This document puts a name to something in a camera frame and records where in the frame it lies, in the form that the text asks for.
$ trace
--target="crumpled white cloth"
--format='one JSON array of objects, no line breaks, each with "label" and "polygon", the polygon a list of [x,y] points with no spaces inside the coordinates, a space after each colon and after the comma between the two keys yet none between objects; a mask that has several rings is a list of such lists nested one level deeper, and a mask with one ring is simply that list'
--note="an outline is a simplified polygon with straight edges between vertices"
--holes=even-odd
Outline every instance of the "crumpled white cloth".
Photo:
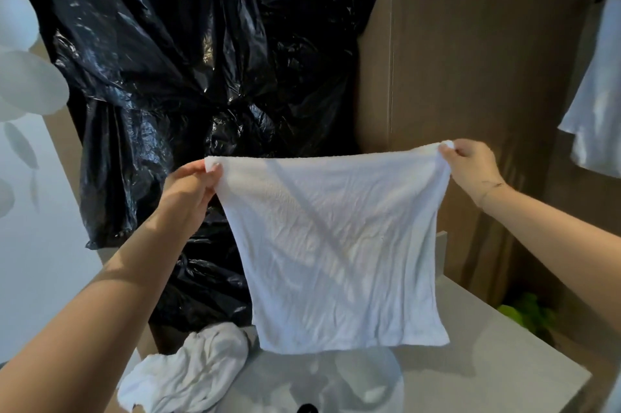
[{"label": "crumpled white cloth", "polygon": [[208,157],[261,347],[279,354],[448,343],[435,229],[450,168],[438,143],[336,158]]},{"label": "crumpled white cloth", "polygon": [[576,135],[578,166],[621,177],[621,0],[606,0],[593,59],[559,129]]},{"label": "crumpled white cloth", "polygon": [[171,356],[152,354],[119,386],[117,399],[127,411],[202,413],[229,389],[248,357],[248,339],[233,323],[190,333]]}]

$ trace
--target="white sink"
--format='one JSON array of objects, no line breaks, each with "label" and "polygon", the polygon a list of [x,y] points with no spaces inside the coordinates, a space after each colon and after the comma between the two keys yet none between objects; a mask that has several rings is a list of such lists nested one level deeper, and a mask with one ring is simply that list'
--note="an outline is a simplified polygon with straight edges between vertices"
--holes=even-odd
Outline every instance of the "white sink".
[{"label": "white sink", "polygon": [[388,348],[301,356],[255,349],[216,411],[296,413],[305,404],[319,413],[401,413],[399,363]]}]

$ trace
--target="black plastic sheet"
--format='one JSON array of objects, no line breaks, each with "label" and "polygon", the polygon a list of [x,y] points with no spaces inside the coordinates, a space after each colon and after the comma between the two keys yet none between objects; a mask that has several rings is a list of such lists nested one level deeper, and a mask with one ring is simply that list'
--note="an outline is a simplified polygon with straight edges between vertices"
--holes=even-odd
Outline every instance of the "black plastic sheet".
[{"label": "black plastic sheet", "polygon": [[[163,180],[205,155],[351,154],[356,37],[375,0],[32,0],[71,88],[91,249],[122,244]],[[250,322],[216,201],[151,321]]]}]

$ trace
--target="hand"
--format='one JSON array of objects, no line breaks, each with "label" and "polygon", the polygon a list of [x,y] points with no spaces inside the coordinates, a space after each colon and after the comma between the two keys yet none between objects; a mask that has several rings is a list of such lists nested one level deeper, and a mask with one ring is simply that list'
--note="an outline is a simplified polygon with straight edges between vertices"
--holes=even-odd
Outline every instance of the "hand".
[{"label": "hand", "polygon": [[485,143],[464,138],[453,143],[454,150],[441,144],[440,153],[451,166],[454,181],[480,207],[492,189],[506,186],[507,183],[498,171],[493,151]]},{"label": "hand", "polygon": [[164,190],[154,215],[161,216],[177,228],[181,225],[181,231],[188,239],[205,219],[207,205],[215,195],[213,188],[221,176],[221,164],[214,164],[207,172],[203,159],[181,166],[164,181]]}]

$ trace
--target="person's left hand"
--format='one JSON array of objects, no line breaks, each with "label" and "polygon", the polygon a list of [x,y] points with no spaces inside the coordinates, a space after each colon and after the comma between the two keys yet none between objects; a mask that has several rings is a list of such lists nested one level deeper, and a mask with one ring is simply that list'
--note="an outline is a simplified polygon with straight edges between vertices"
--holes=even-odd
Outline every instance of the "person's left hand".
[{"label": "person's left hand", "polygon": [[203,159],[181,166],[164,181],[155,213],[168,223],[181,225],[184,236],[189,238],[205,219],[207,205],[215,195],[213,188],[221,176],[221,164],[214,164],[207,172]]}]

